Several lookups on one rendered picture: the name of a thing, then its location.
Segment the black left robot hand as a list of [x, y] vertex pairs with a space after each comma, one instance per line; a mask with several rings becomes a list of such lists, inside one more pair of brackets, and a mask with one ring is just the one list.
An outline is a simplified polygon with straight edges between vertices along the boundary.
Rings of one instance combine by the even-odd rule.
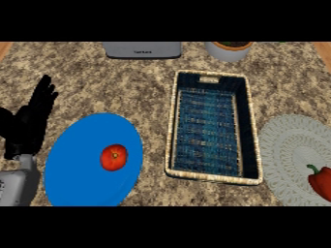
[[0, 136], [6, 140], [4, 158], [13, 160], [22, 154], [35, 155], [41, 149], [47, 119], [59, 96], [51, 78], [44, 75], [29, 102], [11, 113], [0, 107]]

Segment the white lace round placemat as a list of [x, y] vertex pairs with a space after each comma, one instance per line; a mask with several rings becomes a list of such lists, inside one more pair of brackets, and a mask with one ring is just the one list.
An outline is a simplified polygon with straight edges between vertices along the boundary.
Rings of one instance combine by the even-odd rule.
[[312, 190], [313, 165], [331, 169], [331, 129], [299, 114], [283, 114], [265, 123], [259, 134], [263, 180], [285, 206], [331, 206]]

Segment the red bell pepper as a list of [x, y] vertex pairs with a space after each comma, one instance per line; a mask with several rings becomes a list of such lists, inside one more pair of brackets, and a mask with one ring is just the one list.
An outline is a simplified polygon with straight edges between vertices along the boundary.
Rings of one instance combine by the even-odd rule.
[[331, 169], [328, 167], [318, 169], [312, 164], [308, 164], [308, 168], [312, 169], [308, 176], [309, 186], [318, 196], [331, 202]]

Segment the blue oval placemat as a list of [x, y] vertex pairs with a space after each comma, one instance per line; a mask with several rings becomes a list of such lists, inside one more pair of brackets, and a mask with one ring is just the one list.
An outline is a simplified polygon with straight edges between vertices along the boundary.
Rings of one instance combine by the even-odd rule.
[[[107, 171], [103, 149], [120, 144], [123, 167]], [[45, 161], [44, 189], [54, 206], [112, 206], [125, 199], [143, 166], [143, 140], [131, 122], [113, 113], [94, 113], [63, 131]]]

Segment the wicker basket with blue lining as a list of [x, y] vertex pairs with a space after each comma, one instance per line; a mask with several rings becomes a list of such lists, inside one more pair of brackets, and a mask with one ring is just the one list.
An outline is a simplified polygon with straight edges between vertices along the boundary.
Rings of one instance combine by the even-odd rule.
[[237, 185], [262, 183], [250, 84], [238, 74], [175, 72], [165, 173]]

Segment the red tomato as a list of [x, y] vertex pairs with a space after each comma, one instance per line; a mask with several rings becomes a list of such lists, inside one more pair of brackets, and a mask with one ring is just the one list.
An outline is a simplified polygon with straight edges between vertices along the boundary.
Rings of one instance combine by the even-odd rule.
[[100, 155], [101, 167], [106, 171], [118, 171], [126, 164], [128, 152], [120, 144], [109, 145]]

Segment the grey appliance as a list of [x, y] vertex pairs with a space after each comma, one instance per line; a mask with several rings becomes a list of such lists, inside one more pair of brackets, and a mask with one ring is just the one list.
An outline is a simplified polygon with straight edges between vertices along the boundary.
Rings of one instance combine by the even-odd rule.
[[179, 42], [103, 42], [106, 54], [116, 59], [168, 59], [181, 56]]

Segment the white plant pot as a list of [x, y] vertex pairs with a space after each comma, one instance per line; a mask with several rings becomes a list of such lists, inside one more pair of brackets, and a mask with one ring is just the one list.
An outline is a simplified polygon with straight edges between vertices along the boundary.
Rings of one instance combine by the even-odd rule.
[[206, 50], [218, 60], [235, 62], [247, 56], [252, 44], [252, 42], [246, 42], [243, 46], [227, 46], [219, 42], [206, 42]]

